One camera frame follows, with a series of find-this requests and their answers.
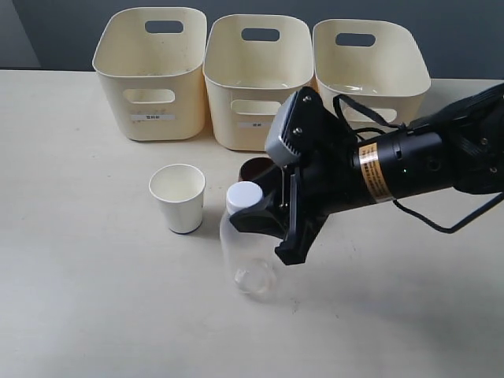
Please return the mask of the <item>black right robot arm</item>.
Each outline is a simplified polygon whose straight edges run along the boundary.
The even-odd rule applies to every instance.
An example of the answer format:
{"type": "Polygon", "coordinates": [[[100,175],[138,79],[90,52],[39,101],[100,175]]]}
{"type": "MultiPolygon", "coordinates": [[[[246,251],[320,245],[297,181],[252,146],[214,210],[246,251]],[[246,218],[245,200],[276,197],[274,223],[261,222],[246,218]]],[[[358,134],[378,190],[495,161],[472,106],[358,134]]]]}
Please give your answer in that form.
{"type": "Polygon", "coordinates": [[[503,87],[496,85],[408,124],[392,124],[345,94],[326,109],[311,87],[279,108],[265,143],[272,167],[254,178],[262,199],[232,215],[239,232],[280,240],[298,265],[333,213],[452,187],[490,195],[454,233],[503,200],[503,87]]]}

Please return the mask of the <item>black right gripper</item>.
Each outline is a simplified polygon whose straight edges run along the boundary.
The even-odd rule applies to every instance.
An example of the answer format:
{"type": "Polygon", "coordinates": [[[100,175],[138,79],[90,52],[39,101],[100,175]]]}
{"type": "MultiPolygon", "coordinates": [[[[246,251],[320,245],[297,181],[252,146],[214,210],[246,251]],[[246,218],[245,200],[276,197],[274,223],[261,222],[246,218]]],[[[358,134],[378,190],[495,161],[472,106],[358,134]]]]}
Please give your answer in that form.
{"type": "Polygon", "coordinates": [[[231,215],[243,233],[281,239],[276,255],[285,265],[306,262],[315,239],[333,213],[374,203],[354,155],[357,137],[351,128],[323,106],[295,106],[291,129],[295,145],[302,148],[295,170],[273,165],[251,183],[262,198],[231,215]]]}

